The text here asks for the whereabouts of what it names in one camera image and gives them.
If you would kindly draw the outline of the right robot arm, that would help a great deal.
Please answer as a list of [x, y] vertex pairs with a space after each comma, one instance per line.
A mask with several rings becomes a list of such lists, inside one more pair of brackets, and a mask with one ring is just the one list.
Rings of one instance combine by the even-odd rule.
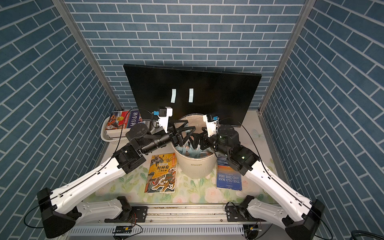
[[192, 133], [187, 138], [194, 147], [225, 155], [232, 169], [259, 185], [278, 203], [265, 204], [247, 196], [239, 205], [246, 214], [284, 229], [293, 240], [316, 236], [325, 205], [303, 196], [268, 169], [257, 154], [240, 143], [239, 133], [232, 126], [221, 125], [215, 134], [203, 128], [202, 133]]

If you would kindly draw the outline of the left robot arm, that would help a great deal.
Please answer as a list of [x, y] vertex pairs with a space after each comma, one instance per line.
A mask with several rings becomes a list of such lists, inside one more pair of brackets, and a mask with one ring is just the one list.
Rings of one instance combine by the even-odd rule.
[[44, 188], [37, 193], [43, 228], [48, 239], [59, 237], [75, 225], [85, 222], [129, 223], [133, 210], [126, 197], [112, 201], [84, 204], [83, 200], [104, 185], [132, 172], [146, 159], [145, 155], [172, 143], [182, 146], [196, 130], [188, 121], [151, 134], [145, 124], [134, 125], [127, 133], [128, 143], [117, 150], [105, 163], [77, 180], [60, 188]]

